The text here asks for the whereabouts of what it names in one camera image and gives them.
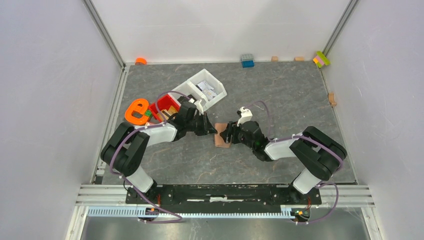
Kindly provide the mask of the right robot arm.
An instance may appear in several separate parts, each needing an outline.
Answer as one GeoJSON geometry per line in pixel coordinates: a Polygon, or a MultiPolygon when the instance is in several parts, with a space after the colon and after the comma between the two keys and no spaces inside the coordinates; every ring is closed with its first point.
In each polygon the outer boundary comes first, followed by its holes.
{"type": "Polygon", "coordinates": [[[289,199],[302,204],[309,192],[323,181],[329,180],[343,167],[346,149],[314,126],[286,138],[268,139],[256,121],[243,124],[229,122],[220,138],[226,144],[243,144],[262,162],[296,157],[304,170],[290,184],[289,199]]]}

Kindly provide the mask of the tan leather card holder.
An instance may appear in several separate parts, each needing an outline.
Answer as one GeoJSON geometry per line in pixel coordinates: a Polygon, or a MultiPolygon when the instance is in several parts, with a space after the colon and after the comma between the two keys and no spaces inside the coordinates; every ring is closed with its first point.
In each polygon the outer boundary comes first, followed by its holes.
{"type": "Polygon", "coordinates": [[[217,131],[217,133],[214,135],[214,145],[217,148],[229,148],[231,146],[231,144],[226,143],[220,135],[220,133],[222,133],[226,129],[227,125],[228,125],[227,123],[214,124],[214,128],[217,131]]]}

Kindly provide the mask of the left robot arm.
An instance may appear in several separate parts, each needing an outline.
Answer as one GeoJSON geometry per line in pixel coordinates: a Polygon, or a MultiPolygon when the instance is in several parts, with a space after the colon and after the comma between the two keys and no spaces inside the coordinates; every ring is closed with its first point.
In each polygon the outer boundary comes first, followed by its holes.
{"type": "Polygon", "coordinates": [[[140,200],[151,204],[157,198],[157,183],[141,166],[146,148],[178,141],[188,132],[196,136],[217,133],[202,106],[193,100],[184,101],[165,123],[136,127],[122,122],[103,147],[100,158],[112,174],[122,176],[138,189],[140,200]]]}

